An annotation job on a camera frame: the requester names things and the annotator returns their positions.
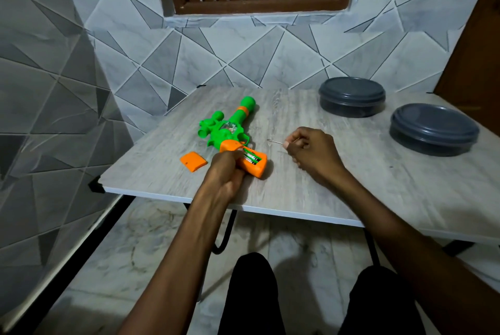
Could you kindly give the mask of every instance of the green battery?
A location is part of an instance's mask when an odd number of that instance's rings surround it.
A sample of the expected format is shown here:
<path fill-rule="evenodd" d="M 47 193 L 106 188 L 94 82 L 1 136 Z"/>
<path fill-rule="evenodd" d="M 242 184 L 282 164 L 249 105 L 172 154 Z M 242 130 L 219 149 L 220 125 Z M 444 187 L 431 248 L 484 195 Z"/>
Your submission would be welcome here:
<path fill-rule="evenodd" d="M 243 149 L 243 153 L 244 153 L 244 157 L 250 161 L 253 165 L 256 165 L 259 161 L 261 161 L 262 159 L 260 157 L 258 157 L 256 154 L 254 154 L 253 152 L 250 152 L 248 149 L 244 148 Z"/>

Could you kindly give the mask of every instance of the container lid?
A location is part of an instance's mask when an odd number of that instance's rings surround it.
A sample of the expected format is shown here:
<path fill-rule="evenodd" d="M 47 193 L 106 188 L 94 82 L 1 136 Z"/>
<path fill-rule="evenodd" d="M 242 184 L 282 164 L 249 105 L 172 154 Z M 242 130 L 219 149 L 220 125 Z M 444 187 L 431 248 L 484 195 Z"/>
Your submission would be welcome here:
<path fill-rule="evenodd" d="M 335 104 L 375 106 L 385 101 L 385 90 L 370 79 L 335 77 L 321 84 L 320 96 Z"/>
<path fill-rule="evenodd" d="M 434 104 L 405 104 L 392 113 L 391 124 L 407 136 L 440 146 L 469 146 L 479 135 L 471 118 Z"/>

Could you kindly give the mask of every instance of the needle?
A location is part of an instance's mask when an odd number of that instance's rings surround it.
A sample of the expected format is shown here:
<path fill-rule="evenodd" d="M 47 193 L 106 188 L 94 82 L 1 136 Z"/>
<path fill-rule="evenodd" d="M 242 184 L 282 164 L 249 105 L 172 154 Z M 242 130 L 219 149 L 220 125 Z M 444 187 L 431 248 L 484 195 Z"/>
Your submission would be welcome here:
<path fill-rule="evenodd" d="M 277 143 L 277 144 L 283 144 L 283 143 L 280 143 L 280 142 L 275 142 L 274 140 L 271 140 L 271 139 L 267 139 L 268 142 L 273 142 L 273 143 Z"/>

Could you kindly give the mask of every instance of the orange ring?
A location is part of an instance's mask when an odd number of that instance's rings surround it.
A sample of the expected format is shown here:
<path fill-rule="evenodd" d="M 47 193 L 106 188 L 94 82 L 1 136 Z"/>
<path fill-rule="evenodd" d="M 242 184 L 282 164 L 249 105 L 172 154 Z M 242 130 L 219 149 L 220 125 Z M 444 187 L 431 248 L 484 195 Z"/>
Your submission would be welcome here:
<path fill-rule="evenodd" d="M 238 108 L 236 109 L 236 111 L 238 111 L 238 110 L 243 110 L 245 112 L 245 114 L 247 114 L 247 117 L 248 117 L 248 114 L 250 114 L 248 112 L 248 109 L 245 106 L 238 106 Z"/>

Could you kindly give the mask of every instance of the green toy gun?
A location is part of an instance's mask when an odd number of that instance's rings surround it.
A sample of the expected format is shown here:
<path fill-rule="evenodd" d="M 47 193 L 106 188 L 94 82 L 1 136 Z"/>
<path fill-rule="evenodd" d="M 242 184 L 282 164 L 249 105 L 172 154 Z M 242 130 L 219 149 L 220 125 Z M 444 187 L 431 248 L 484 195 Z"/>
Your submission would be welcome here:
<path fill-rule="evenodd" d="M 207 147 L 214 146 L 220 152 L 243 148 L 244 157 L 238 160 L 238 166 L 260 178 L 266 169 L 267 155 L 245 147 L 249 137 L 241 126 L 254 108 L 255 99 L 245 97 L 228 121 L 223 121 L 224 113 L 222 111 L 216 111 L 211 118 L 200 121 L 198 136 L 205 138 L 210 134 Z"/>

